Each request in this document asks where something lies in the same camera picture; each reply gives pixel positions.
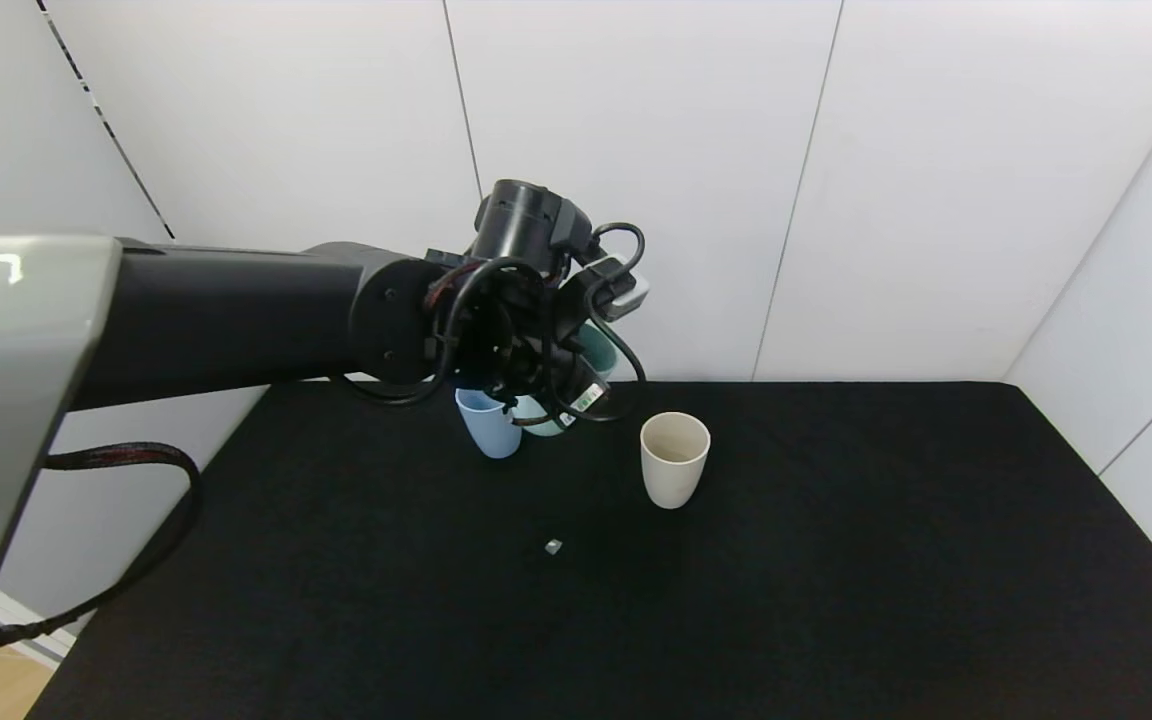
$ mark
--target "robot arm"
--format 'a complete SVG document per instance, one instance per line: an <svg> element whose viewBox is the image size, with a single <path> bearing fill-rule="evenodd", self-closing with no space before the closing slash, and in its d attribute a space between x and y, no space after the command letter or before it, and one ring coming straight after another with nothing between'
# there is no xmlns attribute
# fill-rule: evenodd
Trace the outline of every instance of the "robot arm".
<svg viewBox="0 0 1152 720"><path fill-rule="evenodd" d="M105 332L70 409L362 372L531 395L559 414L594 378L579 326L643 302L646 283L626 272L636 259L606 255L576 205L520 181L497 182L475 228L467 253L420 260L351 242L285 253L123 241ZM641 236L626 223L600 229ZM573 262L582 268L567 276Z"/></svg>
<svg viewBox="0 0 1152 720"><path fill-rule="evenodd" d="M424 259L349 242L285 253L0 237L0 564L68 410L329 376L386 406L450 382L536 397L539 420L616 419L576 331L598 325L644 379L607 324L646 295L639 229L593 228L518 181L495 183L475 229L465 253ZM630 260L602 251L607 232L635 234ZM351 372L404 388L378 393Z"/></svg>

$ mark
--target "blue cup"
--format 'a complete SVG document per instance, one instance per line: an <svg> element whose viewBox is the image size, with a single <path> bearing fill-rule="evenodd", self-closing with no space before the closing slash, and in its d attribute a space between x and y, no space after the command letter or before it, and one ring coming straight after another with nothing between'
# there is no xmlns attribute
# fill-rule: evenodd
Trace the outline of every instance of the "blue cup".
<svg viewBox="0 0 1152 720"><path fill-rule="evenodd" d="M470 429L470 437L483 455L500 460L518 449L522 429L513 424L505 402L492 400L476 389L458 389L456 407L460 407L461 418L465 418L465 427Z"/></svg>

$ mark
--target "teal cup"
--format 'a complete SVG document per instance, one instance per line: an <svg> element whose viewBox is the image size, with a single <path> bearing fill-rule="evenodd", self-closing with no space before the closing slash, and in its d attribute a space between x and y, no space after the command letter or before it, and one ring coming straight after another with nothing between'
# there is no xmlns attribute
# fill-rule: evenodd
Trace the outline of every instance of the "teal cup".
<svg viewBox="0 0 1152 720"><path fill-rule="evenodd" d="M585 351L581 353L581 357L584 357L590 367L592 367L594 372L598 373L598 377L602 378L605 381L605 379L612 374L612 370L616 369L616 363L620 361L616 347L611 340L607 339L607 336L605 336L605 334L602 334L601 331L589 323L581 325L576 338L579 340L581 346L585 347ZM513 416L515 416L518 420L543 418L544 415L545 410L540 407L540 402L536 401L536 397L531 397L530 395L518 397L518 406L513 409ZM548 420L548 423L541 423L539 425L524 425L523 429L538 437L553 437L570 426L570 420L566 424Z"/></svg>

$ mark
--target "panel seam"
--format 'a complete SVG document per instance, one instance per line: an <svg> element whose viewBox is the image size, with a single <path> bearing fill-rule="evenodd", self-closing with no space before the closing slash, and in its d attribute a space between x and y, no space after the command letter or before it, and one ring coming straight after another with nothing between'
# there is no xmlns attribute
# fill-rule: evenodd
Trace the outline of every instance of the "panel seam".
<svg viewBox="0 0 1152 720"><path fill-rule="evenodd" d="M1007 378L1011 377L1011 372L1014 372L1016 365L1020 364L1021 357L1025 356L1025 351L1029 350L1029 346L1033 344L1034 338L1038 338L1038 333L1043 331L1043 325L1046 325L1047 321L1051 320L1051 317L1056 313L1056 306L1059 306L1061 300L1064 300L1064 296L1068 295L1069 288L1073 287L1075 279L1078 279L1078 274L1082 273L1083 268L1085 268L1089 262L1091 262L1092 253L1096 252L1096 248L1100 245L1102 238L1105 238L1106 229L1111 227L1111 222L1114 222L1114 217L1119 214L1119 211L1123 207L1123 204L1126 199L1128 199L1128 196L1132 195L1135 187L1137 185L1137 183L1140 182L1140 176L1143 176L1144 169L1149 167L1149 161L1151 160L1152 160L1152 143L1151 145L1149 145L1149 151L1146 152L1146 154L1144 154L1144 159L1140 160L1140 164L1138 165L1137 169L1135 169L1135 173L1132 173L1132 179L1130 179L1130 181L1128 181L1128 184L1126 184L1126 187L1123 188L1123 195L1120 195L1119 199L1114 202L1114 209L1111 210L1111 213L1108 215L1106 215L1105 223L1101 223L1101 229L1097 232L1096 237L1092 238L1091 245L1087 245L1087 251L1083 252L1082 258L1078 259L1078 264L1074 265L1074 272L1070 273L1069 276L1064 279L1064 285L1061 286L1060 291L1056 293L1056 297L1051 302L1051 305L1047 305L1047 311L1046 313L1043 313L1041 320L1038 320L1038 324L1034 325L1033 331L1029 332L1029 338L1025 338L1025 342L1020 347L1020 351L1016 353L1015 357L1011 357L1011 364L1007 365L1006 372L1002 374L1002 378L1000 378L1001 381L1006 382Z"/></svg>
<svg viewBox="0 0 1152 720"><path fill-rule="evenodd" d="M109 126L109 120L105 118L105 111L100 108L100 103L96 100L96 93L92 92L91 83L88 83L88 78L83 77L82 70L78 69L78 63L74 61L74 55L69 53L69 46L65 45L65 38L60 36L60 28L56 26L55 22L52 22L51 13L47 10L47 6L44 0L36 0L38 3L38 10L41 13L41 18L47 23L47 28L51 29L51 37L54 37L56 45L60 46L60 53L65 54L65 61L69 63L69 69L74 73L74 78L78 79L78 85L82 88L83 92L86 92L88 99L92 103L92 109L96 111L96 118L100 120L101 127L105 128L106 135L109 135L109 142L114 143L114 149L118 150L119 158L123 159L123 165L127 167L127 172L132 174L132 181L136 181L136 187L141 189L141 195L145 197L145 202L150 204L150 210L154 211L154 217L159 219L159 223L162 223L162 230L168 233L168 238L173 243L179 243L175 233L172 232L172 225L168 225L168 220L162 217L162 211L159 210L159 204L154 202L154 196L150 195L150 188L145 187L145 181L142 181L141 174L136 172L136 165L132 165L132 159L128 158L127 151L123 150L123 143L118 141L118 136L114 135L114 128Z"/></svg>
<svg viewBox="0 0 1152 720"><path fill-rule="evenodd" d="M838 45L838 29L842 26L842 9L847 5L847 0L838 0L838 16L833 20L833 36L829 37L829 53L824 59L824 73L820 73L820 91L817 94L817 106L812 113L812 128L808 131L808 145L803 150L803 165L799 167L799 181L794 187L794 202L790 204L790 219L785 227L785 241L781 242L781 256L776 260L776 276L772 279L772 294L767 300L767 314L763 318L763 334L758 336L758 350L755 351L755 369L750 372L749 381L753 382L755 378L758 377L758 365L763 361L763 346L767 342L767 328L772 324L772 309L776 305L776 288L781 285L781 273L785 270L785 251L790 245L790 232L794 229L794 215L799 209L799 197L803 195L803 179L808 174L808 160L812 156L812 141L814 137L814 129L817 128L817 120L820 119L820 105L824 103L824 89L827 85L829 78L829 65L833 63L833 50Z"/></svg>
<svg viewBox="0 0 1152 720"><path fill-rule="evenodd" d="M461 60L456 56L456 37L452 35L452 13L444 0L444 23L447 24L447 44L452 48L452 69L456 73L456 91L461 94L461 115L465 119L465 138L470 143L470 164L473 165L473 182L483 199L483 176L479 174L479 157L473 150L473 132L470 129L470 106L465 103L465 82L461 81Z"/></svg>

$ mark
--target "black cable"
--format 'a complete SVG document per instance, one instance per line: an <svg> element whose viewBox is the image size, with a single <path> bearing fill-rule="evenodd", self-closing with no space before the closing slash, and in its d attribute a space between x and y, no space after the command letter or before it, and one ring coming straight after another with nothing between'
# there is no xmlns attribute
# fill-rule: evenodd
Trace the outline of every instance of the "black cable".
<svg viewBox="0 0 1152 720"><path fill-rule="evenodd" d="M424 401L426 397L434 395L434 392L438 391L439 387L442 387L445 379L447 379L447 374L450 374L452 372L452 364L456 359L456 347L461 340L458 324L461 323L461 316L465 313L470 297L479 290L480 285L486 282L486 278L507 268L520 270L522 274L529 275L529 279L531 279L532 282L536 282L541 288L545 287L545 279L540 275L540 272L532 268L532 266L526 264L524 260L517 258L497 258L477 266L477 268L470 273L465 283L461 286L461 290L456 293L456 298L452 302L452 310L447 314L447 327L444 328L442 336L439 338L440 343L442 343L442 350L438 355L438 366L435 366L434 377L429 379L429 381L422 382L420 387L416 389L416 392L410 393L410 395L378 395L378 393L361 387L359 384L351 381L351 379L344 376L332 376L329 380L338 384L338 386L353 389L353 392L358 393L358 395L366 397L371 402L379 402L381 406L415 406L417 402Z"/></svg>
<svg viewBox="0 0 1152 720"><path fill-rule="evenodd" d="M172 556L177 550L180 541L189 535L198 520L198 511L202 506L202 477L195 461L180 450L177 447L161 442L120 442L101 447L90 447L86 450L66 452L61 455L48 455L44 461L44 468L48 470L93 470L97 468L122 468L127 465L173 465L184 470L189 479L189 487L184 495L184 516L177 523L172 537L161 544L154 555L137 559L131 568L123 574L122 578L104 589L100 593L88 598L83 602L70 607L61 614L28 623L23 626L0 626L0 647L21 641L40 637L40 635L52 634L65 628L86 615L97 607L114 600L128 588L131 588L146 575L151 574L162 561Z"/></svg>
<svg viewBox="0 0 1152 720"><path fill-rule="evenodd" d="M643 369L643 363L641 363L639 361L639 356L634 354L632 348L630 348L630 346L628 346L628 343L623 341L622 338L619 336L615 331L613 331L611 325L607 324L607 320L604 320L602 316L598 313L598 309L596 309L594 306L594 296L598 295L598 291L602 290L604 287L607 287L612 282L617 281L617 279L620 279L621 276L626 275L627 273L630 273L631 270L634 270L634 266L639 264L639 260L643 259L643 252L646 250L646 238L643 236L643 232L639 229L639 227L637 227L637 225L606 223L606 225L599 225L599 227L594 229L594 240L602 240L602 235L608 232L634 233L634 237L637 241L637 247L635 248L634 255L631 256L630 260L621 265L620 270L613 270L613 272L607 275L600 275L599 281L594 282L589 287L589 290L585 291L585 313L589 314L589 319L591 323L594 324L594 327L597 327L599 332L605 334L605 336L607 336L607 340L612 341L612 344L614 344L617 348L617 350L620 350L621 354L626 356L627 361L630 361L630 365L634 367L635 381L645 382L647 377L645 370ZM545 318L547 318L545 319L545 327L547 327L547 329L552 329L553 306L552 302L550 302L550 295L545 297ZM540 341L541 353L544 354L544 364L545 364L541 372L545 374L545 382L550 388L550 395L553 396L554 402L556 402L556 404L561 407L564 414L571 415L573 418L579 418L582 420L592 420L593 423L611 423L612 420L620 420L624 418L628 414L630 414L630 411L634 409L636 396L631 396L630 404L623 406L622 409L617 411L617 414L607 414L607 415L585 414L585 411L576 410L575 407L568 406L567 402L563 401L562 396L559 395L558 393L558 387L554 386L554 377L550 372L550 366L548 366L550 336L552 336L552 334L553 332L545 332L543 333L541 336Z"/></svg>

